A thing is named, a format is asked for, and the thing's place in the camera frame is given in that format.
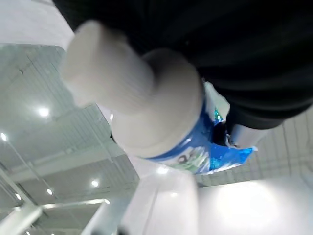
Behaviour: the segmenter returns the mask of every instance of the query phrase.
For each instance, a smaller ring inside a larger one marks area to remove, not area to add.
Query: white surface
[[[0,234],[19,235],[42,214],[42,208],[24,204],[20,210],[14,210],[0,222]]]
[[[169,170],[141,179],[121,227],[130,235],[197,235],[198,202],[192,175]]]
[[[0,44],[40,44],[66,48],[73,31],[60,12],[32,0],[0,0]]]
[[[312,197],[301,177],[200,188],[199,234],[311,235]]]

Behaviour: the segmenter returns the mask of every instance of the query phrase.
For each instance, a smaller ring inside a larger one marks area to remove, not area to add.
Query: recessed light
[[[19,200],[21,200],[22,198],[21,198],[21,196],[19,195],[19,194],[15,194],[15,196],[16,196],[16,198],[17,199],[19,199]]]
[[[47,108],[40,108],[40,109],[38,109],[38,113],[42,117],[47,117],[50,113],[50,110]]]
[[[6,137],[5,133],[1,133],[0,135],[1,135],[1,139],[3,141],[7,141],[7,137]]]
[[[96,180],[93,180],[91,184],[92,184],[92,186],[94,186],[94,187],[98,187],[98,186],[99,186],[99,183],[98,183],[98,181],[96,181]]]
[[[47,188],[47,193],[49,193],[50,195],[53,194],[52,191],[51,191],[51,189],[49,189],[49,188]]]
[[[160,166],[158,169],[157,169],[157,172],[161,175],[164,175],[168,172],[168,168],[164,167],[164,166]]]

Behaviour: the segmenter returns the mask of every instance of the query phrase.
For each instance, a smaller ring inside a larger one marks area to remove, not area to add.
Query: blue packaging
[[[211,174],[243,164],[253,148],[234,149],[212,143],[214,126],[223,119],[216,109],[212,121],[206,109],[204,102],[194,128],[178,145],[148,160],[193,174]]]

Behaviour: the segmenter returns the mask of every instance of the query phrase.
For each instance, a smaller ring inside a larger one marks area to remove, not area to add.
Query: white wall
[[[201,188],[199,234],[311,235],[312,188],[300,177]]]
[[[73,31],[54,7],[32,0],[0,0],[0,43],[66,48]]]

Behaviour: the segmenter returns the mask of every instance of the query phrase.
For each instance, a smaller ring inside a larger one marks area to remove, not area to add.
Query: ceiling light
[[[99,186],[99,183],[98,183],[98,181],[96,181],[96,180],[93,180],[91,184],[92,184],[92,186],[94,186],[94,187],[98,187],[98,186]]]
[[[157,169],[157,172],[159,174],[166,174],[168,172],[168,168],[164,167],[164,166],[160,166],[158,169]]]
[[[49,189],[49,188],[47,188],[47,193],[49,193],[50,195],[53,194],[52,191],[51,191],[51,189]]]
[[[6,137],[6,135],[4,133],[1,133],[0,135],[1,135],[1,139],[3,141],[7,141],[7,137]]]
[[[21,196],[19,194],[15,194],[15,196],[17,197],[17,199],[21,200]]]
[[[44,209],[52,209],[52,208],[56,208],[57,204],[45,204],[42,207]]]
[[[84,201],[82,203],[89,205],[89,204],[99,204],[99,203],[103,203],[103,202],[104,202],[104,199],[92,199],[92,200]]]
[[[42,117],[47,117],[47,116],[49,115],[49,113],[50,113],[50,110],[47,109],[47,108],[40,108],[40,109],[38,110],[38,113],[39,113],[39,115],[42,116]]]

